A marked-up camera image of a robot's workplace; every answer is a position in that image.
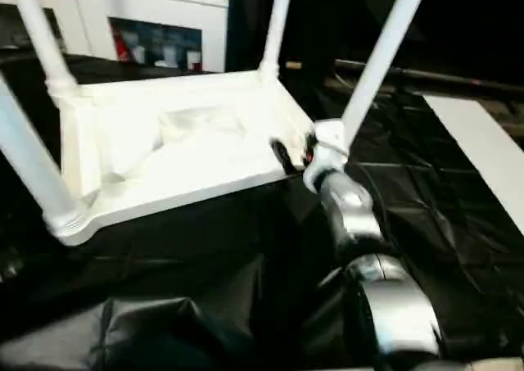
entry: black tarp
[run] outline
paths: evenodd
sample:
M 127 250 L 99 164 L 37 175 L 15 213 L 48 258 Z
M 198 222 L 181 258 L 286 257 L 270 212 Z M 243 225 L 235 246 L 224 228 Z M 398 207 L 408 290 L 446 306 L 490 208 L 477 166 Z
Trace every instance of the black tarp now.
M 68 63 L 80 83 L 178 75 Z M 58 160 L 58 113 L 38 62 L 20 55 L 0 69 Z M 314 118 L 340 115 L 347 100 L 292 76 L 286 85 Z M 300 178 L 104 228 L 66 250 L 1 168 L 0 250 L 19 266 L 0 283 L 1 369 L 356 365 L 344 341 L 351 299 Z M 445 357 L 520 356 L 522 235 L 424 101 L 379 98 L 348 171 L 430 297 Z

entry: metallic robot arm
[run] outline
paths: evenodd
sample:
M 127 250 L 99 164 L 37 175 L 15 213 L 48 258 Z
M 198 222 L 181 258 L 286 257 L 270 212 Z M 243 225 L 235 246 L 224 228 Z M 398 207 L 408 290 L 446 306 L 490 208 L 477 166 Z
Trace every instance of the metallic robot arm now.
M 347 155 L 339 120 L 317 124 L 313 159 L 304 173 L 320 196 L 335 240 L 338 262 L 355 289 L 355 312 L 371 356 L 395 358 L 411 369 L 440 354 L 440 330 L 422 289 L 382 236 L 368 191 L 344 172 Z M 406 369 L 406 365 L 393 368 Z

